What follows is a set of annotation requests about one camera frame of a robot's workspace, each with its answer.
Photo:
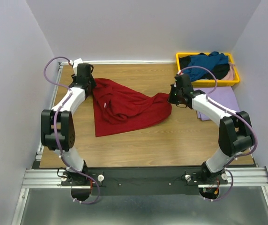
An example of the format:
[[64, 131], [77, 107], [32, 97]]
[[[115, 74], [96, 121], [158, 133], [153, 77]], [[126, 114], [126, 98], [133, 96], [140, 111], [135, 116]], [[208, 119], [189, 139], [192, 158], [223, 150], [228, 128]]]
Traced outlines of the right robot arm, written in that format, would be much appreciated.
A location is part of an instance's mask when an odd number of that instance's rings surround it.
[[248, 113], [228, 109], [212, 100], [204, 91], [194, 90], [189, 75], [175, 76], [168, 102], [201, 112], [219, 127], [218, 149], [202, 163], [195, 176], [197, 181], [211, 183], [234, 158], [256, 144]]

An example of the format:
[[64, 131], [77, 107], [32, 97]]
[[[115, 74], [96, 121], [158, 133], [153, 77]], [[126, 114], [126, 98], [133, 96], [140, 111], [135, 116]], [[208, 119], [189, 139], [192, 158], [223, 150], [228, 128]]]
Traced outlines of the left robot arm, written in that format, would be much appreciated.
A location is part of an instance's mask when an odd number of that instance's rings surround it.
[[41, 112], [41, 143], [58, 154], [66, 166], [66, 171], [72, 173], [72, 180], [77, 185], [83, 185], [87, 180], [91, 184], [97, 184], [97, 181], [87, 174], [86, 162], [74, 147], [76, 135], [73, 122], [73, 114], [96, 87], [92, 75], [94, 67], [81, 60], [68, 63], [74, 71], [70, 85], [52, 82], [46, 76], [49, 64], [44, 68], [45, 79], [58, 87], [65, 88], [67, 92], [53, 108]]

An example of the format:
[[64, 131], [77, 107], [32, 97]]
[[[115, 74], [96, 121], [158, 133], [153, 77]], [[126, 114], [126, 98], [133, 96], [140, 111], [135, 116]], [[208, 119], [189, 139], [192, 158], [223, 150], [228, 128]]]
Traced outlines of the red t shirt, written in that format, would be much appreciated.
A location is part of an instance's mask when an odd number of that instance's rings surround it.
[[93, 109], [95, 136], [115, 135], [163, 122], [172, 111], [168, 94], [149, 97], [110, 79], [95, 79]]

